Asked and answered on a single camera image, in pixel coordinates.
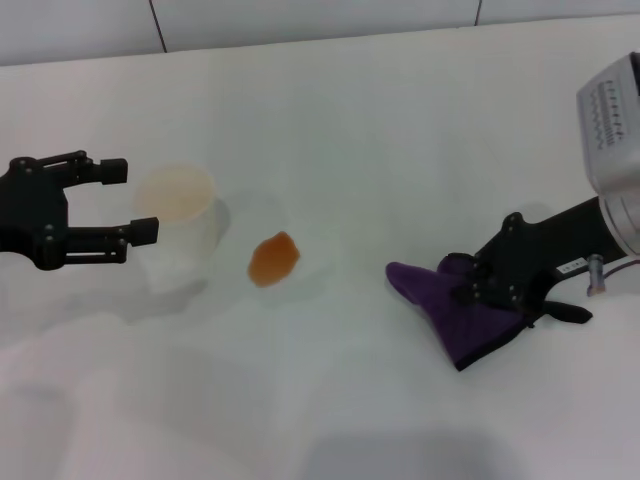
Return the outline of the brown water stain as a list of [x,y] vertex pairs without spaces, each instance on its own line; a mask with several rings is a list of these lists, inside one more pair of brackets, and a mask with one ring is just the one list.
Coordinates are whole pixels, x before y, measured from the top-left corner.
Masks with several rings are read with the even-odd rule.
[[299,258],[300,252],[294,240],[281,231],[256,247],[247,273],[257,287],[269,287],[286,278]]

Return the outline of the white paper cup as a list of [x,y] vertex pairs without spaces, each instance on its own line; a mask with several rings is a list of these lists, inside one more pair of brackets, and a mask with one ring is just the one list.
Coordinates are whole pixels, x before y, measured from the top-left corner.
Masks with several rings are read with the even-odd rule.
[[134,210],[159,221],[157,242],[138,257],[153,291],[168,292],[193,281],[218,242],[213,177],[193,165],[169,165],[140,182]]

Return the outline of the purple rag with black loop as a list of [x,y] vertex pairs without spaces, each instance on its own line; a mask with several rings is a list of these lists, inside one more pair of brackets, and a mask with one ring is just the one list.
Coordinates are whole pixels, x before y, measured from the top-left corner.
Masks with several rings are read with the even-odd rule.
[[502,348],[544,315],[571,324],[585,324],[593,317],[582,307],[553,301],[532,315],[479,303],[458,304],[452,289],[467,283],[467,278],[443,274],[442,260],[436,270],[391,262],[385,273],[396,292],[431,320],[458,371]]

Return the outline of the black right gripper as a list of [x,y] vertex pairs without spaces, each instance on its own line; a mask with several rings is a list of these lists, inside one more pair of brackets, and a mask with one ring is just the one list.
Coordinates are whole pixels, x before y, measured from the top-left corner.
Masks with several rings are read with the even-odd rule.
[[600,255],[606,263],[623,257],[605,224],[599,200],[592,198],[539,223],[528,223],[519,212],[507,216],[501,230],[475,257],[450,253],[442,273],[474,278],[452,289],[458,304],[540,313],[547,294],[558,283],[586,270],[560,268]]

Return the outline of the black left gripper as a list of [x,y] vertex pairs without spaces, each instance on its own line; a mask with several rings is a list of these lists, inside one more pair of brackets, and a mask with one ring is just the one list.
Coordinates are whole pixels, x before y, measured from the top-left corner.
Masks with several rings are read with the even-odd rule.
[[86,151],[11,160],[0,176],[0,253],[22,255],[43,271],[63,265],[122,264],[129,247],[158,240],[156,217],[112,227],[69,227],[64,188],[127,182],[124,158],[95,163]]

